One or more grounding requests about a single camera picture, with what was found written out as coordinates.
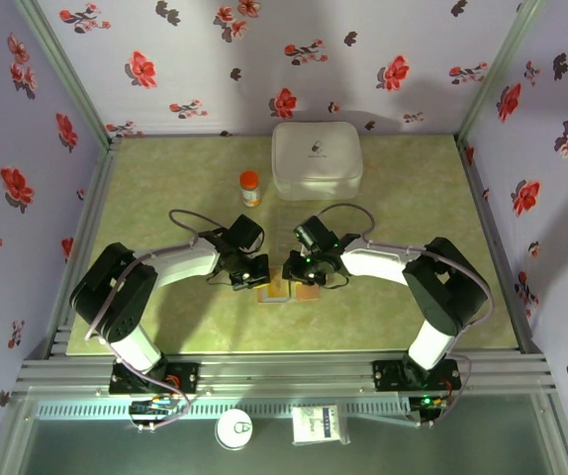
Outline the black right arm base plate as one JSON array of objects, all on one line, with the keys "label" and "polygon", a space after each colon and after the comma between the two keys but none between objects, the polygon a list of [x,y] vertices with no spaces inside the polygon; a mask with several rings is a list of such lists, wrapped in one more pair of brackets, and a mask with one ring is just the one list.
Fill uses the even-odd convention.
[{"label": "black right arm base plate", "polygon": [[372,378],[378,392],[457,391],[462,386],[457,362],[452,359],[443,359],[430,370],[408,360],[376,360]]}]

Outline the round white lid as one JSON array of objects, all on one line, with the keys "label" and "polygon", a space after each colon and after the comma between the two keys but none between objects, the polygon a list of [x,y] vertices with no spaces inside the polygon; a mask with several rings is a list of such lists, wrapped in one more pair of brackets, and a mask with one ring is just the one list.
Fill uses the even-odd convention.
[{"label": "round white lid", "polygon": [[250,441],[253,423],[240,409],[230,409],[222,413],[215,425],[215,437],[219,445],[227,450],[241,450]]}]

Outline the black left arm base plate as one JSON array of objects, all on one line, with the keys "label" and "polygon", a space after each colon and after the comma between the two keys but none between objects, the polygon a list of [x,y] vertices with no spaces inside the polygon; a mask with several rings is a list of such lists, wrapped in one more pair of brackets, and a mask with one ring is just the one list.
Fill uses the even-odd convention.
[{"label": "black left arm base plate", "polygon": [[[195,394],[200,379],[200,365],[195,362],[160,361],[146,376],[161,381],[186,394]],[[169,394],[170,390],[134,374],[122,363],[114,363],[109,382],[111,395]]]}]

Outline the white zipped medicine pouch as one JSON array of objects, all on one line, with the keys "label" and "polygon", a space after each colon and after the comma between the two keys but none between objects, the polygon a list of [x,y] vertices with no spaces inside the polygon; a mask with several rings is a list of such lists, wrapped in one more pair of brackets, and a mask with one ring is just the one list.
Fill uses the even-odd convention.
[{"label": "white zipped medicine pouch", "polygon": [[363,175],[358,131],[347,122],[279,124],[272,134],[271,168],[282,200],[351,199]]}]

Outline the small electronics board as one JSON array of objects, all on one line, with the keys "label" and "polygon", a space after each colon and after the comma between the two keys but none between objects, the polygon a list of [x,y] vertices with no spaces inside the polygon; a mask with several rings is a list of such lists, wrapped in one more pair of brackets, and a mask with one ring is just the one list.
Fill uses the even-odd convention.
[{"label": "small electronics board", "polygon": [[180,394],[156,396],[150,400],[133,401],[128,415],[139,432],[154,432],[169,426],[186,416],[191,410],[191,400]]},{"label": "small electronics board", "polygon": [[448,396],[410,397],[410,417],[418,428],[431,428],[446,413],[450,404]]}]

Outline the white packet in plastic bag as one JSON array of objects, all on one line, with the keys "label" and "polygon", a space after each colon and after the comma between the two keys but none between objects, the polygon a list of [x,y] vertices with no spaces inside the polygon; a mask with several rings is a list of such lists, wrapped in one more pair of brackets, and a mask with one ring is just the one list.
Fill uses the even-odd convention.
[{"label": "white packet in plastic bag", "polygon": [[330,442],[350,444],[347,420],[338,405],[293,407],[291,419],[295,446]]}]

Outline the gold credit card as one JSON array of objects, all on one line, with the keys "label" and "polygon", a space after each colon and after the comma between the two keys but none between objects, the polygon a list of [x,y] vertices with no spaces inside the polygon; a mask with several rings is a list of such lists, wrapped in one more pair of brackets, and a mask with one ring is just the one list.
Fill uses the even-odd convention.
[{"label": "gold credit card", "polygon": [[282,267],[271,267],[270,282],[260,290],[262,303],[285,303],[290,300],[291,291],[289,281],[282,277]]}]

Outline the brown leather card holder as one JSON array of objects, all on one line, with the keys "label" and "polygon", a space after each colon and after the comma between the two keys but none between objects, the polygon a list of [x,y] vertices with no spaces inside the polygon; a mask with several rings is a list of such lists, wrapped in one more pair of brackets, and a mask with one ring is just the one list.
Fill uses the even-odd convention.
[{"label": "brown leather card holder", "polygon": [[[290,300],[285,303],[270,303],[270,304],[300,303],[300,302],[315,301],[320,298],[319,286],[307,286],[293,281],[289,281],[289,284],[291,291]],[[260,299],[260,290],[266,286],[267,285],[264,285],[257,289],[257,302],[259,304],[268,304],[268,303],[262,303]]]}]

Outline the orange capped pill bottle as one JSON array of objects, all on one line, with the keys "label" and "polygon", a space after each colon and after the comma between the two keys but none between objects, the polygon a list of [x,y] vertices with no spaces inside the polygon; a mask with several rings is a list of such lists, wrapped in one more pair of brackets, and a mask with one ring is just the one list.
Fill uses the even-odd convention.
[{"label": "orange capped pill bottle", "polygon": [[259,176],[253,170],[244,171],[239,176],[239,186],[243,203],[249,207],[257,207],[260,203]]}]

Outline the aluminium frame post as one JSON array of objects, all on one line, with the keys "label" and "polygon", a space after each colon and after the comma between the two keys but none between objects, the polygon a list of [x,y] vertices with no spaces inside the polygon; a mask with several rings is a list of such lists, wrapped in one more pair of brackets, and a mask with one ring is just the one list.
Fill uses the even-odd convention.
[{"label": "aluminium frame post", "polygon": [[25,22],[38,39],[48,61],[58,75],[77,110],[81,113],[95,139],[110,150],[113,140],[106,132],[100,116],[70,62],[55,31],[38,0],[12,0]]},{"label": "aluminium frame post", "polygon": [[506,71],[523,42],[527,31],[530,29],[534,18],[546,2],[547,0],[523,0],[520,2],[515,20],[506,34],[482,85],[472,100],[459,130],[454,135],[455,144],[458,149],[465,146],[466,139],[474,128],[481,110],[485,107],[489,95],[496,89],[499,82],[506,75]]}]

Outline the aluminium frame cross rail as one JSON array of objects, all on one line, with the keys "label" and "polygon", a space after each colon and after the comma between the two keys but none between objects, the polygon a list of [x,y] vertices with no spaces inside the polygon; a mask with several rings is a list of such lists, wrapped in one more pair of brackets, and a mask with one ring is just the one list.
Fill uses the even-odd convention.
[{"label": "aluminium frame cross rail", "polygon": [[[402,358],[397,351],[175,354],[171,362],[200,366],[197,395],[284,398],[350,397],[375,392],[376,363]],[[553,394],[556,383],[545,357],[514,350],[465,351],[455,356],[464,395]],[[11,391],[104,397],[113,359],[106,355],[56,355],[27,360]]]}]

